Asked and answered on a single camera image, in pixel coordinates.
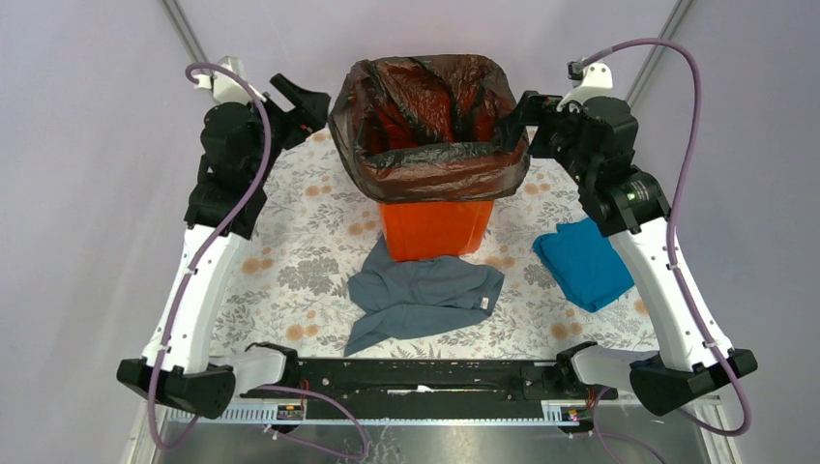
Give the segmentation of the orange plastic trash bin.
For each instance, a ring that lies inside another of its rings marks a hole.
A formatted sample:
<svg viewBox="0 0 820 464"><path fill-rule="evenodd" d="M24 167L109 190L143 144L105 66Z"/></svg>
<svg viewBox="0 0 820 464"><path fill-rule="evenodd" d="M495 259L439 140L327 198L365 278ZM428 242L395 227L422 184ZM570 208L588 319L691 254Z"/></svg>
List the orange plastic trash bin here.
<svg viewBox="0 0 820 464"><path fill-rule="evenodd" d="M379 204L387 250L395 261L461 256L477 251L494 202Z"/></svg>

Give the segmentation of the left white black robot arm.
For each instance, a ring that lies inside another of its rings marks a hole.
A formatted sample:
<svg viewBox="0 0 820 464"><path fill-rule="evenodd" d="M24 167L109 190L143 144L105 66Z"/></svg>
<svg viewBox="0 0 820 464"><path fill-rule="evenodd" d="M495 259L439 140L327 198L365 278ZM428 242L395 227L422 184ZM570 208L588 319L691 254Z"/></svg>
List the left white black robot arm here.
<svg viewBox="0 0 820 464"><path fill-rule="evenodd" d="M221 361L210 355L229 274L265 206L264 184L274 162L327 124L328 94L299 87L280 73L270 82L292 109L282 110L252 86L214 91L217 104L203 119L204 153L184 215L177 275L141 355L122 360L116 373L143 398L210 420L260 386L286 397L300 384L292 349L254 343Z"/></svg>

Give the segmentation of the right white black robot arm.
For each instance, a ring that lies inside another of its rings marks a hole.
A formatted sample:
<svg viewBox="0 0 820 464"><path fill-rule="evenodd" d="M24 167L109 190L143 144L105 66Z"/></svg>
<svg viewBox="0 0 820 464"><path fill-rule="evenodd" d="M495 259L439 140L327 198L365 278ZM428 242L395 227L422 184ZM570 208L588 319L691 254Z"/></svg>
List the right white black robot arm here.
<svg viewBox="0 0 820 464"><path fill-rule="evenodd" d="M659 182L634 165L639 125L629 105L596 96L561 107L556 96L523 93L499 125L511 147L527 128L535 159L556 160L575 181L583 211L623 260L650 314L659 348L637 352L584 342L557 355L556 389L578 398L592 386L634 394L663 416L748 375L757 360L719 330L669 237L671 209Z"/></svg>

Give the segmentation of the black plastic trash bag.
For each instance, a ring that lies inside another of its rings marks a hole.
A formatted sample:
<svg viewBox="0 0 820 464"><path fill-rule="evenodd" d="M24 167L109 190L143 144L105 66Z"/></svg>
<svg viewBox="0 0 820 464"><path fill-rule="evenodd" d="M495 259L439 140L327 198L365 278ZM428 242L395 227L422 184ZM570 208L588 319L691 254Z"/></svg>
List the black plastic trash bag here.
<svg viewBox="0 0 820 464"><path fill-rule="evenodd" d="M341 163L384 204L494 200L530 167L529 137L502 149L499 123L515 98L503 69L477 54L356 62L328 126Z"/></svg>

